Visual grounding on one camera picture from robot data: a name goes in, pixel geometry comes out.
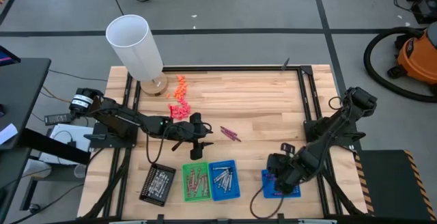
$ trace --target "blue tray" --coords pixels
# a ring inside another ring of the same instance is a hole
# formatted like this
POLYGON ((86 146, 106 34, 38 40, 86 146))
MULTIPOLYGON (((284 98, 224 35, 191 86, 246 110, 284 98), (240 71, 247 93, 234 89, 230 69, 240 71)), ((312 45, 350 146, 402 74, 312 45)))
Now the blue tray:
POLYGON ((240 197, 240 186, 238 185, 237 167, 235 166, 234 160, 226 160, 221 162, 210 163, 208 167, 210 170, 210 184, 211 184, 211 191, 212 191, 212 199, 214 201, 221 201, 221 200, 234 199, 240 197), (225 190, 223 188, 217 188, 219 183, 218 182, 214 183, 214 179, 215 177, 223 173, 223 170, 221 169, 213 170, 213 168, 215 167, 231 167, 232 183, 231 183, 230 191, 226 191, 225 193, 225 190))
MULTIPOLYGON (((274 190, 274 182, 276 182, 276 178, 274 175, 269 174, 268 170, 262 170, 262 185, 264 186, 263 194, 265 198, 281 198, 282 194, 281 192, 274 190)), ((293 192, 290 194, 285 195, 284 197, 300 197, 300 187, 296 186, 293 189, 293 192)))

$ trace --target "wooden table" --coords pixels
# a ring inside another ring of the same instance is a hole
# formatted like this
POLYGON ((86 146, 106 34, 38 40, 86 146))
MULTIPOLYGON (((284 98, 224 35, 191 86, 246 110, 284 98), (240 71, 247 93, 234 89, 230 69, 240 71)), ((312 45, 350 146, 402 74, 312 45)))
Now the wooden table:
MULTIPOLYGON (((337 92, 329 65, 314 65, 314 78, 320 106, 324 116, 334 113, 328 106, 329 98, 337 92)), ((132 151, 123 219, 156 219, 164 214, 166 219, 252 219, 249 203, 261 187, 261 170, 266 168, 270 153, 280 153, 280 145, 288 142, 296 149, 306 144, 302 122, 305 119, 296 71, 233 71, 233 72, 185 72, 167 74, 168 91, 178 85, 175 74, 183 74, 188 83, 186 100, 192 112, 200 112, 202 120, 212 125, 214 134, 206 141, 214 142, 203 151, 202 160, 208 162, 234 159, 238 169, 241 198, 227 201, 199 201, 185 203, 182 189, 182 164, 192 163, 189 151, 192 145, 183 143, 175 152, 170 149, 175 141, 165 141, 158 163, 177 169, 165 207, 158 207, 139 200, 150 164, 145 156, 145 134, 139 130, 136 148, 132 151), (242 143, 230 141, 220 132, 226 126, 238 133, 242 143)), ((106 97, 122 103, 126 84, 125 67, 112 67, 107 84, 106 97)), ((310 96, 308 80, 305 78, 310 96)), ((133 102, 135 82, 130 92, 133 102)), ((168 104, 176 104, 174 98, 150 97, 141 94, 140 112, 146 115, 169 115, 168 104)), ((312 118, 314 108, 310 102, 312 118)), ((150 141, 150 156, 155 158, 159 140, 150 141)), ((367 212, 354 157, 342 148, 331 148, 337 182, 355 206, 367 212)), ((78 216, 84 215, 95 204, 108 183, 113 149, 105 149, 91 163, 85 179, 78 216)), ((332 195, 327 188, 330 212, 334 213, 332 195)), ((302 197, 285 199, 280 213, 285 218, 322 217, 322 209, 316 180, 300 186, 302 197)), ((118 189, 114 190, 111 214, 115 214, 118 189)), ((264 199, 262 194, 254 203, 259 216, 273 212, 279 199, 264 199)))

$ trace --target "white cylinder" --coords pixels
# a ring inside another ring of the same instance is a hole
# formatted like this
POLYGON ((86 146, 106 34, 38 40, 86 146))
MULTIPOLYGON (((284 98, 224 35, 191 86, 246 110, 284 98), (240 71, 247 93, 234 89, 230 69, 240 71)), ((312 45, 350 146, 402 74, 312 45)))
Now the white cylinder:
POLYGON ((120 16, 109 24, 106 36, 134 79, 151 81, 163 71, 163 61, 144 18, 120 16))
POLYGON ((37 178, 47 177, 52 171, 52 167, 42 161, 29 159, 27 160, 25 170, 23 171, 23 176, 31 176, 37 178))

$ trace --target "blue box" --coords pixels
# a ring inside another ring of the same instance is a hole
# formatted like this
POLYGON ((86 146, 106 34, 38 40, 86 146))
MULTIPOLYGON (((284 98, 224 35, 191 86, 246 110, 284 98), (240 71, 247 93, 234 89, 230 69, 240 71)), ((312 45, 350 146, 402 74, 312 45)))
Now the blue box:
POLYGON ((238 174, 237 174, 237 167, 235 165, 234 160, 226 160, 221 162, 215 162, 210 163, 208 165, 210 170, 210 185, 211 185, 211 191, 212 191, 212 199, 214 201, 221 201, 226 199, 234 199, 240 197, 240 186, 238 184, 238 174), (216 169, 213 170, 215 167, 230 167, 232 172, 232 183, 231 183, 231 190, 227 191, 225 193, 225 190, 223 188, 218 188, 219 185, 218 182, 214 183, 215 177, 219 176, 221 173, 223 173, 223 170, 216 169))
MULTIPOLYGON (((262 170, 262 185, 264 186, 263 194, 265 198, 282 198, 282 194, 279 191, 274 190, 274 183, 276 182, 276 178, 274 175, 268 173, 268 170, 262 170)), ((300 197, 300 187, 296 186, 293 189, 293 192, 290 194, 284 195, 285 197, 300 197)))

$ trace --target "gray floor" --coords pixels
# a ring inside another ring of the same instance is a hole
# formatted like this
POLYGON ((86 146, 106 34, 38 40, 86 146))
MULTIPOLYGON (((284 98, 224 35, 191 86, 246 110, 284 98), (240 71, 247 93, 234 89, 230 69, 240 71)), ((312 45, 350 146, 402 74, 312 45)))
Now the gray floor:
MULTIPOLYGON (((152 29, 187 29, 186 33, 155 35, 165 64, 332 64, 333 48, 328 48, 316 0, 117 0, 124 14, 144 16, 152 29), (287 33, 192 34, 189 29, 308 29, 287 33)), ((412 14, 393 5, 393 0, 322 0, 331 29, 385 29, 416 24, 412 14)), ((405 0, 400 4, 408 6, 405 0)), ((116 0, 14 0, 3 23, 0 45, 20 57, 49 57, 51 69, 84 77, 106 79, 109 68, 121 62, 104 36, 66 36, 66 31, 103 31, 122 15, 116 0), (40 32, 40 37, 19 37, 19 32, 40 32), (53 37, 53 32, 61 36, 53 37)), ((346 87, 359 85, 379 98, 375 115, 358 123, 368 135, 362 140, 366 150, 407 149, 417 161, 432 203, 437 203, 434 182, 437 151, 433 120, 437 107, 406 100, 375 84, 365 73, 363 52, 372 34, 334 34, 333 43, 346 87)), ((394 63, 393 39, 383 41, 373 54, 375 66, 383 73, 394 63)), ((341 81, 339 71, 337 80, 341 81)), ((426 92, 420 83, 401 80, 400 85, 426 92)), ((49 73, 45 82, 52 92, 70 98, 78 87, 104 90, 105 83, 82 81, 49 73)), ((43 117, 65 113, 67 104, 40 96, 33 112, 43 117)), ((31 117, 28 127, 45 132, 47 127, 31 117)), ((25 216, 17 211, 25 183, 8 215, 6 223, 25 216)), ((36 203, 48 203, 74 183, 41 184, 36 203)), ((48 210, 25 221, 46 223, 71 220, 76 216, 80 189, 74 190, 48 210)))

